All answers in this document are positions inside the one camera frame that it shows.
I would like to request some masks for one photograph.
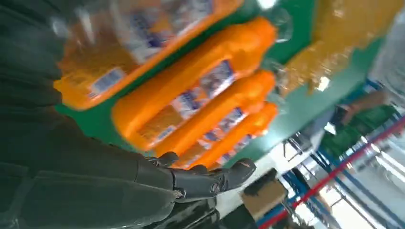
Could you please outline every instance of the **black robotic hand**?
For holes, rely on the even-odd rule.
[[[148,157],[157,167],[169,167],[178,160],[174,152],[167,152],[160,158]],[[190,170],[165,168],[173,175],[173,190],[179,202],[213,198],[220,193],[240,187],[256,170],[250,159],[241,159],[230,169],[208,171],[204,166]]]

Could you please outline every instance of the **dark clothing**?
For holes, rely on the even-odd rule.
[[[173,207],[168,174],[54,109],[64,40],[49,18],[69,21],[81,4],[0,2],[0,228],[137,228]]]

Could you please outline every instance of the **orange juice bottle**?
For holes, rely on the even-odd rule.
[[[276,79],[273,73],[264,70],[237,80],[161,141],[154,148],[156,155],[161,156],[172,151],[181,156],[201,136],[214,129],[236,108],[247,111],[247,114],[258,112],[263,106],[263,103],[260,102],[266,99],[267,94],[275,87],[275,84]]]
[[[241,0],[110,0],[78,8],[54,86],[74,109],[91,108],[133,82]]]
[[[133,146],[154,147],[235,80],[252,74],[276,30],[259,17],[217,33],[119,100],[112,110],[116,129]]]
[[[257,107],[263,106],[263,103],[264,102],[260,102]],[[207,150],[211,149],[212,145],[224,139],[230,130],[247,117],[248,113],[249,110],[242,110],[240,107],[232,110],[232,112],[222,119],[214,129],[205,133],[194,145],[184,152],[175,163],[174,167],[187,168]]]
[[[276,104],[266,103],[260,112],[250,114],[233,128],[223,140],[215,142],[210,149],[196,155],[187,163],[187,167],[183,166],[182,168],[190,169],[196,165],[217,168],[224,165],[257,136],[264,135],[276,116]]]

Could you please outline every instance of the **barcode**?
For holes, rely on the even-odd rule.
[[[175,127],[174,126],[169,126],[166,130],[164,130],[158,137],[157,137],[157,142],[162,141],[165,139],[169,134],[171,134],[174,131]]]
[[[95,82],[91,89],[93,93],[101,94],[122,80],[124,76],[125,73],[121,69],[115,68]]]

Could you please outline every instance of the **bottle label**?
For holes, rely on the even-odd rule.
[[[238,144],[234,146],[234,148],[229,151],[228,153],[222,155],[216,162],[220,165],[225,165],[228,161],[230,161],[239,151],[241,151],[245,146],[247,146],[252,140],[252,135],[246,135]]]
[[[226,118],[224,118],[216,128],[206,133],[189,150],[187,150],[177,163],[178,167],[188,168],[196,160],[200,159],[204,153],[212,146],[226,137],[228,132],[240,123],[247,115],[237,107]]]
[[[212,0],[161,0],[160,4],[133,12],[126,18],[127,30],[120,30],[122,25],[118,25],[117,32],[142,64],[212,13]]]
[[[170,105],[163,108],[147,122],[138,133],[151,144],[162,141],[234,81],[234,71],[230,63],[228,61],[221,62],[191,89],[177,96]],[[235,119],[234,116],[237,113],[234,111],[232,114],[233,116],[228,119]],[[224,120],[221,123],[224,128],[226,125],[230,125]]]
[[[125,77],[125,72],[120,68],[115,68],[105,74],[103,77],[98,79],[94,84],[91,85],[89,97],[94,98],[103,92],[110,89],[112,86],[120,82]]]

